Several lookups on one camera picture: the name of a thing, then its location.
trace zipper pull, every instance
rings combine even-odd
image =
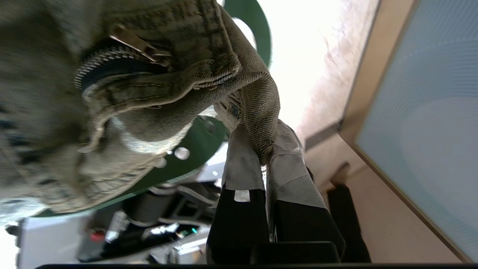
[[[116,24],[111,28],[109,37],[138,51],[143,56],[148,58],[152,63],[158,63],[158,60],[154,58],[155,56],[171,56],[171,54],[167,51],[157,50],[155,47],[139,38],[131,30],[127,29],[121,24]]]

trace zipper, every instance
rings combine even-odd
[[[121,24],[111,27],[109,39],[83,59],[75,74],[75,87],[85,91],[97,81],[115,75],[163,74],[171,54],[158,50]]]

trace beige wall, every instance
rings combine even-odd
[[[370,168],[347,185],[372,262],[460,262]]]

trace red button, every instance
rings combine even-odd
[[[96,231],[90,235],[90,239],[93,242],[101,242],[105,240],[105,232],[104,231]]]

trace zipper teeth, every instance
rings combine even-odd
[[[108,61],[121,58],[143,60],[144,56],[139,54],[134,49],[126,46],[109,47],[106,49],[99,50],[95,52],[91,57],[89,57],[88,60],[86,60],[76,71],[74,80],[75,87],[79,90],[82,90],[82,80],[86,75],[94,71],[96,68],[107,63]]]

